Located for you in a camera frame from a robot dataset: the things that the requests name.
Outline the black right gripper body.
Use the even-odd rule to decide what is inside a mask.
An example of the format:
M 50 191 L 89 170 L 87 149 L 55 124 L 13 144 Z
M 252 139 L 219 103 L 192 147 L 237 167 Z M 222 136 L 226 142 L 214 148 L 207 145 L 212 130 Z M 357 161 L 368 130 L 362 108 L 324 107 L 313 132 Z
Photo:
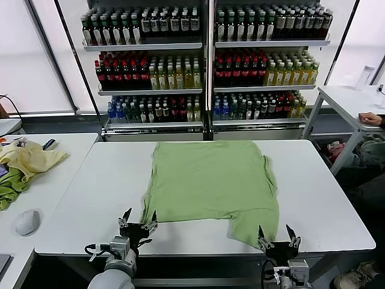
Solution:
M 298 254 L 299 245 L 291 244 L 289 241 L 274 241 L 265 250 L 265 255 L 275 261 L 288 261 L 297 257 Z

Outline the bystander bare hand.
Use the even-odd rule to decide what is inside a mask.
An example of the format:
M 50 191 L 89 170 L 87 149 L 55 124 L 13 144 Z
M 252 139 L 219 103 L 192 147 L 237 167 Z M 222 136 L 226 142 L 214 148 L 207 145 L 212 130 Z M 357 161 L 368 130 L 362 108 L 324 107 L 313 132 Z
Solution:
M 381 126 L 384 125 L 384 117 L 372 112 L 359 113 L 359 121 L 364 125 Z

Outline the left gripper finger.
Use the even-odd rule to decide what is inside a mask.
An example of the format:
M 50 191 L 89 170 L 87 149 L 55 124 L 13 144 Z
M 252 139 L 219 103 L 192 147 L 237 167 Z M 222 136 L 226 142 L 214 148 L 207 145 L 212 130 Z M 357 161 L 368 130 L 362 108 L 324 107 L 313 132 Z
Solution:
M 131 215 L 132 208 L 128 209 L 124 214 L 123 217 L 120 217 L 118 219 L 119 227 L 120 228 L 128 228 L 131 226 L 131 223 L 129 223 L 129 217 Z
M 149 222 L 141 226 L 145 231 L 155 231 L 158 227 L 156 211 L 153 212 L 152 218 Z

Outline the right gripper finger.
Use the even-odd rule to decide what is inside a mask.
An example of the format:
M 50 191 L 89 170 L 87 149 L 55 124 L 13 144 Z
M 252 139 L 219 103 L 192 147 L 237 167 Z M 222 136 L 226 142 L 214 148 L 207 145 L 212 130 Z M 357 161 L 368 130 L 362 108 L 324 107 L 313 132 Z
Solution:
M 301 243 L 301 237 L 297 236 L 294 232 L 294 230 L 289 226 L 286 225 L 286 229 L 290 238 L 289 247 L 296 247 L 298 248 Z
M 265 237 L 265 234 L 263 233 L 263 229 L 261 225 L 259 225 L 259 229 L 258 229 L 257 244 L 261 251 L 266 251 L 268 249 L 274 248 L 274 245 L 272 244 L 272 242 L 270 242 L 269 239 Z

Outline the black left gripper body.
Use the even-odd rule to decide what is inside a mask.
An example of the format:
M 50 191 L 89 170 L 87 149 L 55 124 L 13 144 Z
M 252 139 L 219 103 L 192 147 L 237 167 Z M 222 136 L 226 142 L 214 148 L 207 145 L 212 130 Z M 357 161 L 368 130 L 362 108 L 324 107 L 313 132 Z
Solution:
M 129 247 L 131 249 L 138 249 L 143 244 L 152 241 L 152 239 L 149 238 L 152 229 L 148 225 L 141 223 L 127 223 L 125 225 L 120 225 L 119 233 L 122 237 L 129 239 Z

